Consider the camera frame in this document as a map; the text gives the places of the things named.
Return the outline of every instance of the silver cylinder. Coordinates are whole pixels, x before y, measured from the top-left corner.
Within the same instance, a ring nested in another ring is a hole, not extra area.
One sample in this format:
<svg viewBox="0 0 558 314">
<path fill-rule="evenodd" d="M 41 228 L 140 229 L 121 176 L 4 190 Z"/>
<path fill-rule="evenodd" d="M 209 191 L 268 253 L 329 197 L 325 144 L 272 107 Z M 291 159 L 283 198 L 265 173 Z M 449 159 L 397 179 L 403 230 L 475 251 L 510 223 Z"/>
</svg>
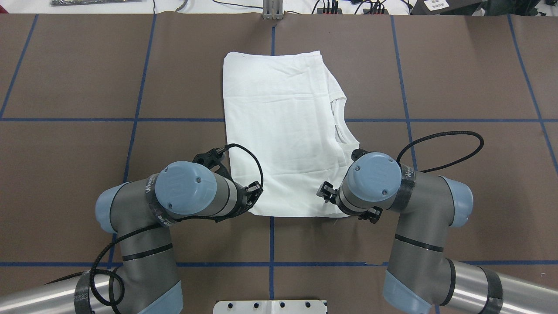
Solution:
<svg viewBox="0 0 558 314">
<path fill-rule="evenodd" d="M 78 279 L 71 278 L 2 296 L 0 314 L 75 314 L 74 292 Z M 108 299 L 108 281 L 106 275 L 95 276 L 95 286 L 105 299 Z M 89 295 L 95 314 L 114 313 L 110 307 L 99 303 L 91 292 Z"/>
<path fill-rule="evenodd" d="M 483 270 L 454 261 L 455 289 L 448 307 L 464 312 L 479 313 L 487 302 L 488 281 Z"/>
<path fill-rule="evenodd" d="M 558 313 L 558 291 L 511 276 L 498 275 L 504 299 L 501 314 Z"/>
</svg>

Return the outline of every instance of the metal bracket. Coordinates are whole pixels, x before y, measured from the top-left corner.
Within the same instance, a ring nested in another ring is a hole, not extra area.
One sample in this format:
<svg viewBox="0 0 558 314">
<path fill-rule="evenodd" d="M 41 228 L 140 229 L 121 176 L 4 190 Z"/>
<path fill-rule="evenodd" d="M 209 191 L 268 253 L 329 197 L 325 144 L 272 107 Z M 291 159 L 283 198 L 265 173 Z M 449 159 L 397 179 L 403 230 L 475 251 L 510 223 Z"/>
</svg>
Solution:
<svg viewBox="0 0 558 314">
<path fill-rule="evenodd" d="M 263 19 L 282 20 L 283 0 L 263 0 Z"/>
<path fill-rule="evenodd" d="M 327 314 L 322 300 L 219 301 L 213 314 Z"/>
</svg>

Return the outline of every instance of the wire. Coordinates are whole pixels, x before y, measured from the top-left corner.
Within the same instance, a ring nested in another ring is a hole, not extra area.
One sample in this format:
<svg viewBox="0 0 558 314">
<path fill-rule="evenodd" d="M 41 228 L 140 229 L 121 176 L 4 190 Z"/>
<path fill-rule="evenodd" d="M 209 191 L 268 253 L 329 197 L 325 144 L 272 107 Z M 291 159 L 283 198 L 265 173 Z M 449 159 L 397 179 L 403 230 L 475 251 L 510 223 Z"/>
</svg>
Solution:
<svg viewBox="0 0 558 314">
<path fill-rule="evenodd" d="M 113 307 L 113 310 L 115 310 L 116 306 L 118 304 L 120 304 L 120 302 L 122 302 L 122 300 L 124 299 L 124 281 L 122 280 L 122 277 L 120 277 L 119 275 L 117 275 L 114 272 L 110 272 L 108 270 L 97 268 L 97 266 L 99 265 L 103 256 L 117 243 L 119 243 L 119 242 L 121 242 L 121 241 L 123 241 L 123 240 L 125 240 L 125 239 L 127 239 L 131 236 L 140 234 L 140 233 L 148 231 L 148 230 L 156 229 L 156 228 L 159 228 L 159 227 L 162 227 L 162 226 L 159 223 L 156 223 L 154 225 L 143 227 L 143 228 L 140 228 L 136 231 L 132 231 L 128 234 L 125 234 L 125 235 L 117 238 L 116 240 L 112 241 L 111 243 L 109 243 L 101 251 L 101 253 L 99 253 L 97 258 L 95 259 L 95 262 L 93 262 L 93 265 L 91 266 L 91 271 L 89 273 L 89 288 L 91 289 L 91 292 L 95 296 L 97 301 L 99 301 L 103 305 L 111 306 L 111 307 Z M 120 285 L 120 296 L 118 297 L 118 299 L 116 299 L 114 301 L 107 301 L 105 298 L 103 298 L 103 296 L 101 296 L 101 294 L 99 293 L 99 291 L 97 291 L 97 288 L 95 286 L 95 275 L 97 275 L 97 274 L 104 274 L 104 275 L 107 275 L 108 277 L 114 278 L 116 281 L 118 281 L 118 284 Z"/>
<path fill-rule="evenodd" d="M 357 13 L 358 13 L 358 10 L 360 9 L 360 7 L 361 7 L 364 3 L 370 3 L 370 6 L 371 6 L 371 8 L 372 8 L 372 1 L 370 1 L 370 0 L 364 0 L 363 2 L 361 2 L 361 3 L 358 5 L 357 10 L 354 11 L 354 14 L 357 14 Z"/>
<path fill-rule="evenodd" d="M 175 12 L 178 12 L 178 11 L 182 10 L 183 8 L 186 7 L 187 4 L 188 4 L 188 0 L 184 0 L 184 2 L 182 2 L 180 7 L 176 8 Z"/>
<path fill-rule="evenodd" d="M 427 170 L 422 170 L 421 172 L 432 172 L 432 171 L 436 171 L 436 170 L 440 170 L 440 169 L 444 169 L 450 166 L 453 166 L 455 164 L 459 164 L 462 161 L 465 161 L 471 157 L 473 157 L 474 155 L 476 155 L 478 152 L 480 152 L 480 150 L 483 148 L 484 146 L 484 139 L 483 137 L 476 133 L 476 132 L 472 132 L 472 131 L 448 131 L 448 132 L 441 132 L 441 133 L 436 133 L 436 134 L 432 134 L 429 136 L 425 136 L 425 137 L 421 137 L 418 140 L 415 140 L 411 143 L 409 143 L 409 145 L 405 146 L 405 148 L 403 148 L 401 150 L 401 152 L 399 153 L 399 155 L 397 155 L 397 163 L 399 165 L 401 165 L 400 161 L 401 161 L 401 157 L 403 157 L 403 154 L 411 147 L 415 146 L 416 144 L 420 143 L 420 142 L 424 142 L 427 140 L 431 140 L 431 139 L 435 139 L 436 137 L 441 137 L 441 136 L 448 136 L 448 135 L 472 135 L 474 137 L 476 137 L 477 139 L 479 139 L 479 146 L 477 147 L 477 149 L 475 149 L 472 153 L 470 153 L 469 155 L 460 158 L 456 161 L 452 161 L 451 163 L 445 164 L 443 166 L 439 166 L 439 167 L 435 167 L 435 168 L 430 168 Z"/>
<path fill-rule="evenodd" d="M 219 4 L 227 4 L 229 6 L 237 6 L 237 7 L 243 7 L 243 8 L 254 8 L 254 9 L 263 9 L 263 7 L 256 7 L 256 6 L 246 6 L 244 4 L 236 4 L 236 3 L 228 3 L 228 2 L 221 2 L 221 1 L 217 1 L 217 0 L 212 0 L 215 3 L 219 3 Z"/>
<path fill-rule="evenodd" d="M 316 1 L 316 4 L 314 5 L 314 8 L 312 9 L 311 14 L 314 14 L 314 11 L 316 11 L 316 7 L 318 6 L 318 3 L 320 3 L 320 0 Z"/>
<path fill-rule="evenodd" d="M 401 0 L 401 1 L 403 1 L 403 3 L 407 5 L 407 9 L 409 9 L 409 15 L 411 15 L 411 9 L 413 9 L 412 4 L 409 2 L 409 0 Z"/>
<path fill-rule="evenodd" d="M 227 149 L 232 148 L 232 147 L 238 147 L 238 148 L 242 149 L 243 151 L 247 152 L 248 155 L 250 155 L 254 159 L 254 161 L 256 162 L 256 165 L 258 165 L 259 178 L 260 178 L 260 181 L 259 181 L 260 189 L 263 190 L 263 170 L 262 170 L 262 166 L 259 164 L 259 161 L 256 158 L 256 156 L 254 154 L 252 154 L 252 152 L 249 151 L 247 148 L 245 148 L 244 146 L 239 145 L 239 144 L 235 144 L 235 143 L 227 144 L 227 145 L 225 145 L 225 147 Z"/>
<path fill-rule="evenodd" d="M 45 284 L 51 284 L 51 283 L 59 282 L 59 281 L 62 281 L 62 280 L 66 280 L 66 279 L 70 279 L 70 278 L 79 277 L 79 276 L 81 276 L 81 274 L 83 274 L 83 272 L 74 273 L 74 274 L 71 274 L 71 275 L 67 275 L 67 276 L 64 276 L 64 277 L 60 277 L 60 278 L 58 278 L 58 279 L 56 279 L 56 280 L 47 282 L 47 283 L 45 283 Z"/>
</svg>

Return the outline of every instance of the black cable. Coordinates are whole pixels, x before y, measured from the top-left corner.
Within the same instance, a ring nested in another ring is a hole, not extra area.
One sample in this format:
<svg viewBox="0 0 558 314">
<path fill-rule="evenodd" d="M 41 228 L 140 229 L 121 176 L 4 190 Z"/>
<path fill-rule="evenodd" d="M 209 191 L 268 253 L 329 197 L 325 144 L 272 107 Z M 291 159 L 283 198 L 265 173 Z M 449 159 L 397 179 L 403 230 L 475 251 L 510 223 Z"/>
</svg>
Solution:
<svg viewBox="0 0 558 314">
<path fill-rule="evenodd" d="M 401 1 L 403 1 L 403 3 L 407 5 L 407 9 L 409 9 L 409 15 L 411 15 L 411 10 L 413 9 L 413 6 L 409 2 L 409 0 L 401 0 Z"/>
<path fill-rule="evenodd" d="M 420 142 L 424 142 L 427 140 L 431 140 L 431 139 L 435 139 L 436 137 L 441 137 L 441 136 L 448 136 L 448 135 L 472 135 L 474 137 L 476 137 L 477 139 L 479 139 L 479 146 L 477 147 L 477 149 L 475 149 L 472 153 L 470 153 L 469 155 L 460 158 L 456 161 L 452 161 L 451 163 L 445 164 L 443 166 L 439 166 L 439 167 L 435 167 L 435 168 L 431 168 L 431 169 L 427 169 L 427 170 L 422 170 L 421 172 L 432 172 L 432 171 L 436 171 L 436 170 L 440 170 L 440 169 L 444 169 L 450 166 L 453 166 L 455 164 L 459 164 L 462 161 L 465 161 L 471 157 L 473 157 L 474 155 L 476 155 L 478 152 L 480 152 L 480 150 L 483 148 L 484 146 L 484 139 L 483 137 L 476 133 L 476 132 L 472 132 L 472 131 L 448 131 L 448 132 L 440 132 L 440 133 L 436 133 L 436 134 L 431 134 L 429 136 L 425 136 L 425 137 L 421 137 L 418 140 L 415 140 L 411 143 L 409 143 L 409 145 L 405 146 L 405 148 L 403 148 L 401 150 L 401 152 L 399 153 L 399 155 L 397 155 L 397 163 L 399 165 L 401 165 L 400 161 L 401 161 L 401 157 L 403 157 L 403 154 L 411 147 L 415 146 L 416 144 L 420 143 Z"/>
<path fill-rule="evenodd" d="M 254 9 L 263 9 L 263 7 L 256 7 L 256 6 L 246 6 L 244 4 L 236 4 L 236 3 L 228 3 L 228 2 L 221 2 L 221 1 L 217 1 L 217 0 L 212 0 L 215 3 L 219 3 L 219 4 L 227 4 L 229 6 L 237 6 L 237 7 L 243 7 L 243 8 L 254 8 Z"/>
<path fill-rule="evenodd" d="M 122 300 L 124 299 L 124 281 L 122 280 L 122 277 L 120 277 L 119 275 L 117 275 L 116 273 L 113 273 L 111 271 L 108 270 L 104 270 L 104 269 L 98 269 L 97 266 L 99 265 L 101 259 L 103 258 L 103 256 L 114 246 L 116 245 L 116 243 L 119 243 L 131 236 L 140 234 L 142 232 L 148 231 L 148 230 L 152 230 L 152 229 L 156 229 L 162 227 L 159 223 L 156 223 L 154 225 L 150 225 L 147 227 L 143 227 L 140 228 L 136 231 L 132 231 L 128 234 L 125 234 L 119 238 L 117 238 L 116 240 L 114 240 L 113 242 L 111 242 L 110 244 L 108 244 L 102 251 L 101 253 L 99 253 L 99 255 L 97 256 L 97 258 L 95 259 L 95 262 L 93 262 L 93 265 L 91 266 L 91 271 L 89 273 L 89 288 L 91 289 L 92 294 L 95 296 L 95 298 L 97 299 L 97 301 L 99 301 L 101 304 L 106 305 L 106 306 L 111 306 L 111 307 L 115 307 L 116 305 L 120 304 L 120 302 L 122 302 Z M 115 301 L 107 301 L 105 298 L 103 298 L 103 296 L 101 296 L 101 294 L 99 293 L 99 291 L 97 291 L 97 288 L 95 286 L 95 275 L 96 274 L 104 274 L 107 275 L 108 277 L 114 278 L 116 281 L 118 281 L 118 284 L 120 285 L 120 296 L 118 297 L 118 299 L 116 299 Z"/>
<path fill-rule="evenodd" d="M 53 280 L 53 281 L 47 282 L 47 283 L 45 283 L 45 284 L 55 283 L 55 282 L 59 282 L 59 281 L 62 281 L 62 280 L 66 280 L 66 279 L 70 279 L 70 278 L 75 278 L 75 277 L 79 277 L 79 276 L 81 276 L 81 274 L 83 274 L 83 272 L 79 272 L 79 273 L 74 273 L 74 274 L 71 274 L 71 275 L 67 275 L 67 276 L 64 276 L 64 277 L 58 278 L 58 279 L 56 279 L 56 280 Z"/>
<path fill-rule="evenodd" d="M 180 7 L 176 8 L 175 12 L 182 10 L 184 7 L 186 7 L 187 4 L 188 4 L 188 0 L 184 0 L 184 2 L 182 2 Z"/>
<path fill-rule="evenodd" d="M 260 189 L 263 189 L 263 170 L 262 170 L 262 166 L 259 164 L 259 161 L 256 158 L 256 156 L 254 154 L 252 154 L 251 151 L 249 151 L 247 148 L 245 148 L 242 145 L 238 145 L 238 144 L 235 144 L 235 143 L 225 145 L 225 148 L 227 148 L 227 149 L 230 149 L 232 147 L 238 147 L 238 148 L 242 149 L 243 151 L 247 152 L 248 155 L 250 155 L 254 159 L 254 161 L 256 162 L 256 165 L 258 165 L 258 170 L 259 170 L 259 178 L 260 178 L 259 186 L 260 186 Z"/>
<path fill-rule="evenodd" d="M 116 273 L 117 270 L 118 270 L 118 267 L 116 267 L 112 272 Z M 110 277 L 108 279 L 108 299 L 111 302 L 114 302 L 114 277 Z M 112 311 L 114 312 L 114 314 L 122 314 L 122 313 L 120 313 L 120 311 L 118 310 L 118 307 L 116 307 L 116 305 L 112 306 Z"/>
<path fill-rule="evenodd" d="M 379 10 L 378 14 L 384 14 L 384 12 L 386 11 L 386 6 L 383 4 L 385 1 L 387 1 L 387 0 L 384 0 L 384 1 L 380 2 L 380 7 L 378 9 Z"/>
<path fill-rule="evenodd" d="M 320 3 L 320 0 L 317 0 L 317 1 L 316 1 L 316 4 L 314 5 L 314 8 L 312 9 L 312 13 L 311 13 L 311 14 L 314 14 L 314 11 L 316 11 L 316 7 L 318 6 L 318 3 Z"/>
<path fill-rule="evenodd" d="M 370 4 L 372 4 L 372 1 L 370 1 L 370 0 L 364 0 L 363 2 L 361 2 L 361 3 L 358 5 L 357 10 L 354 11 L 354 14 L 357 14 L 357 13 L 358 13 L 358 10 L 360 9 L 360 7 L 361 7 L 364 3 L 370 3 Z"/>
</svg>

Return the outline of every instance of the black tape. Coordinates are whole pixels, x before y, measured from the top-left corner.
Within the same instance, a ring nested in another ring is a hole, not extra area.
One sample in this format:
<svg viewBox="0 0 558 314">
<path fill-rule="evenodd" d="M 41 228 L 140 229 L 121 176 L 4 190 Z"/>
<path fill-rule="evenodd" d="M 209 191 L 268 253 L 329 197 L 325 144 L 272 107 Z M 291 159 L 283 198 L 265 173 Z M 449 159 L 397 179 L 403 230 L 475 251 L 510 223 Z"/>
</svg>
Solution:
<svg viewBox="0 0 558 314">
<path fill-rule="evenodd" d="M 152 249 L 152 250 L 147 250 L 147 251 L 143 251 L 140 253 L 135 253 L 135 254 L 130 254 L 130 255 L 126 255 L 122 257 L 122 261 L 129 261 L 129 260 L 133 260 L 133 259 L 139 259 L 139 258 L 144 258 L 153 254 L 157 254 L 160 252 L 164 252 L 166 250 L 170 250 L 172 249 L 172 243 L 169 243 L 167 245 L 163 245 L 163 246 L 159 246 L 156 249 Z"/>
<path fill-rule="evenodd" d="M 450 264 L 450 271 L 451 271 L 450 290 L 448 291 L 448 295 L 446 296 L 446 299 L 440 304 L 440 306 L 447 305 L 450 302 L 451 298 L 453 297 L 453 293 L 455 291 L 455 265 L 451 259 L 446 258 L 446 260 L 448 260 L 448 263 Z"/>
<path fill-rule="evenodd" d="M 155 182 L 157 182 L 158 176 L 159 174 L 154 174 L 147 179 L 147 183 L 145 184 L 145 198 L 151 213 L 157 218 L 157 221 L 163 227 L 170 227 L 178 223 L 178 221 L 174 220 L 157 200 L 157 196 L 155 195 Z"/>
<path fill-rule="evenodd" d="M 479 314 L 499 314 L 504 305 L 504 291 L 500 276 L 493 270 L 479 268 L 483 270 L 488 282 L 487 302 Z"/>
<path fill-rule="evenodd" d="M 74 311 L 76 314 L 94 313 L 89 302 L 89 270 L 81 274 L 75 286 Z"/>
<path fill-rule="evenodd" d="M 409 204 L 411 194 L 415 189 L 415 184 L 415 171 L 409 166 L 401 165 L 401 186 L 399 187 L 399 191 L 397 191 L 397 195 L 395 196 L 390 209 L 393 208 L 394 210 L 399 211 L 404 210 Z"/>
<path fill-rule="evenodd" d="M 407 237 L 404 237 L 404 236 L 398 235 L 398 234 L 395 234 L 395 239 L 399 240 L 399 241 L 403 241 L 405 243 L 412 244 L 414 246 L 418 246 L 418 247 L 423 248 L 423 249 L 431 250 L 431 251 L 437 251 L 437 252 L 443 252 L 444 251 L 444 248 L 442 248 L 441 246 L 430 245 L 428 243 L 424 243 L 424 242 L 420 242 L 420 241 L 417 241 L 417 240 L 409 239 Z"/>
</svg>

